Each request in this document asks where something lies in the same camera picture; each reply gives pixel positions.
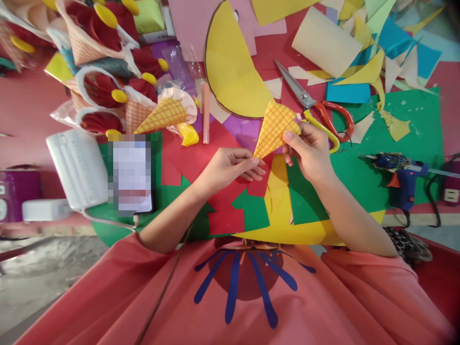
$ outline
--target blue glue gun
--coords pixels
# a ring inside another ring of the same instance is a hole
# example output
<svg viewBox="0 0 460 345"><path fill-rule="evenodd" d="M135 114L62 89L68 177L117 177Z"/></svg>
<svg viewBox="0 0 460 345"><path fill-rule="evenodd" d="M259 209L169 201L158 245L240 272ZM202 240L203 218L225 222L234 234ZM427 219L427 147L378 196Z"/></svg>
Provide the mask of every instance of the blue glue gun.
<svg viewBox="0 0 460 345"><path fill-rule="evenodd" d="M396 153L366 157L372 159L377 168L393 172L393 177L387 184L390 188L390 205L409 211L414 206L415 181L419 176L427 176L430 166Z"/></svg>

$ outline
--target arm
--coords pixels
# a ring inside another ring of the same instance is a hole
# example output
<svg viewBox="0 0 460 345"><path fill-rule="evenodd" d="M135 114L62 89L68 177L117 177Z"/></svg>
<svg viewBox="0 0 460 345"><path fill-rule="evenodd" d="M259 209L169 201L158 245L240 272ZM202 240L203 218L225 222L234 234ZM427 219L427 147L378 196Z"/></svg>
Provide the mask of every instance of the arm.
<svg viewBox="0 0 460 345"><path fill-rule="evenodd" d="M211 196L238 176L248 181L262 179L265 170L258 165L265 163L252 156L247 149L220 148L196 181L140 232L141 243L158 253L172 251Z"/></svg>
<svg viewBox="0 0 460 345"><path fill-rule="evenodd" d="M385 230L357 202L334 172L329 155L326 133L309 123L301 122L300 136L284 134L283 148L286 163L293 165L297 157L299 167L311 182L326 208L335 231L354 252L386 257L398 255Z"/></svg>

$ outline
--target hand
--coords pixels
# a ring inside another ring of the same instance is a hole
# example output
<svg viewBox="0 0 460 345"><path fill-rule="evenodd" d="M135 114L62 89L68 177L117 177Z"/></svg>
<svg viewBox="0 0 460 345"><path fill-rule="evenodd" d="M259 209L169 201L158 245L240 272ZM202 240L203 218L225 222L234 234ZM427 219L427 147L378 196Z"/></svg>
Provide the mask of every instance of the hand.
<svg viewBox="0 0 460 345"><path fill-rule="evenodd" d="M290 131L283 136L286 163L292 166L292 157L296 157L303 176L312 184L334 177L326 133L307 122L300 122L299 127L300 136Z"/></svg>
<svg viewBox="0 0 460 345"><path fill-rule="evenodd" d="M247 181L261 181L266 174L260 167L263 165L265 162L253 158L248 149L219 148L194 184L200 192L204 191L207 197L211 197L238 176Z"/></svg>

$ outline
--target person's left hand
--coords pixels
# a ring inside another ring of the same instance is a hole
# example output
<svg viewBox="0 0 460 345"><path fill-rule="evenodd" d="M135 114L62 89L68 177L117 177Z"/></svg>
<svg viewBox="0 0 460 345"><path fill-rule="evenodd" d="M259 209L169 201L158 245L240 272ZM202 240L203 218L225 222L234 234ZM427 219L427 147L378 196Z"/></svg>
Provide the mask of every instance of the person's left hand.
<svg viewBox="0 0 460 345"><path fill-rule="evenodd" d="M227 187L238 176L247 181L261 181L266 174L260 166L265 162L253 158L244 148L219 148L207 167L193 183L201 192L209 196Z"/></svg>

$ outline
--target person's right hand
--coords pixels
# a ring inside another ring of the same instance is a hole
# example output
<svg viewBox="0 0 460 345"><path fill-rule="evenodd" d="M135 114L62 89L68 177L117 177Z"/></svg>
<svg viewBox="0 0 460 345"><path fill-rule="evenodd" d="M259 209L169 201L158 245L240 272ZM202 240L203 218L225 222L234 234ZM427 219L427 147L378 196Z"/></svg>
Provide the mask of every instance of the person's right hand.
<svg viewBox="0 0 460 345"><path fill-rule="evenodd" d="M283 136L286 163L292 166L292 157L296 157L303 176L312 184L334 177L327 134L311 123L300 122L299 127L300 136L290 131Z"/></svg>

